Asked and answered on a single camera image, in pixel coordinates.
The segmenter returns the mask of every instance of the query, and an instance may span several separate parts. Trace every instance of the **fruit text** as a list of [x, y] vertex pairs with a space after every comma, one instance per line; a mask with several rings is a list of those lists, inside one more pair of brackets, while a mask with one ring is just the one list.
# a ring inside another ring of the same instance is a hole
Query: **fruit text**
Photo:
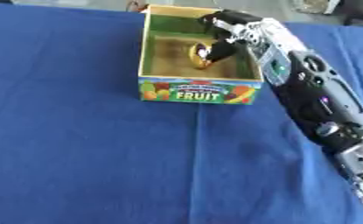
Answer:
[[217, 101], [220, 94], [178, 92], [177, 99], [189, 101]]

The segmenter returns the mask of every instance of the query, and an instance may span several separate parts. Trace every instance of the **fruit illustration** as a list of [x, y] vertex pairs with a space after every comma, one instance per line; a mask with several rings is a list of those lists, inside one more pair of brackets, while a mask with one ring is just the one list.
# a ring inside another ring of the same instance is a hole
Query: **fruit illustration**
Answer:
[[169, 92], [169, 90], [165, 90], [165, 89], [161, 89], [157, 92], [157, 95], [159, 95], [159, 97], [164, 100], [164, 101], [168, 101], [170, 98], [171, 93]]
[[156, 91], [159, 91], [161, 89], [168, 90], [169, 87], [170, 87], [169, 82], [157, 82], [157, 83], [155, 83]]
[[155, 92], [154, 84], [152, 84], [149, 80], [145, 80], [142, 85], [140, 85], [140, 92]]
[[169, 98], [170, 98], [170, 96], [169, 96], [169, 95], [167, 95], [167, 94], [164, 94], [164, 95], [162, 96], [162, 100], [164, 100], [164, 101], [169, 101]]
[[237, 98], [236, 94], [227, 94], [225, 95], [225, 101], [233, 100], [234, 98]]
[[154, 91], [145, 91], [143, 96], [144, 96], [144, 99], [149, 100], [149, 101], [156, 100], [156, 98], [157, 98], [157, 94]]
[[243, 95], [245, 94], [247, 91], [249, 90], [249, 87], [246, 87], [246, 86], [237, 86], [233, 89], [233, 94], [235, 95]]
[[250, 97], [255, 93], [256, 89], [252, 88], [252, 87], [247, 87], [248, 90], [246, 92], [244, 92], [241, 95], [237, 95], [236, 98], [231, 99], [231, 100], [225, 100], [225, 103], [247, 103], [250, 101]]

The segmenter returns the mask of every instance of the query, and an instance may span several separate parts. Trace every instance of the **purple light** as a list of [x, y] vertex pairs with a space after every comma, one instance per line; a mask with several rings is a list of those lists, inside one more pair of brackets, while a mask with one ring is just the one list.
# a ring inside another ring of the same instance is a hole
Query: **purple light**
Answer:
[[328, 103], [330, 100], [328, 99], [328, 97], [323, 96], [323, 97], [321, 97], [321, 101], [325, 102], [325, 103]]

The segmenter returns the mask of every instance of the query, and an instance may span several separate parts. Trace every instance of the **table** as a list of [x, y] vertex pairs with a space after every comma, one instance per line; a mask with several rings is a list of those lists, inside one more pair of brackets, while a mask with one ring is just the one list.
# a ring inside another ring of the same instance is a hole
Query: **table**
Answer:
[[[0, 223], [363, 224], [267, 87], [254, 106], [139, 101], [143, 17], [0, 5]], [[288, 26], [363, 100], [363, 28]]]

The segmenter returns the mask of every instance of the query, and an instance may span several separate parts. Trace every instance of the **black robotic finger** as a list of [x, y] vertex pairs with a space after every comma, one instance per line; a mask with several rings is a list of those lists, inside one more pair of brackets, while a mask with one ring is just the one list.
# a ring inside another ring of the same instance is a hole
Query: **black robotic finger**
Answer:
[[235, 45], [229, 44], [226, 40], [218, 41], [212, 45], [211, 52], [206, 59], [212, 62], [223, 60], [237, 52]]

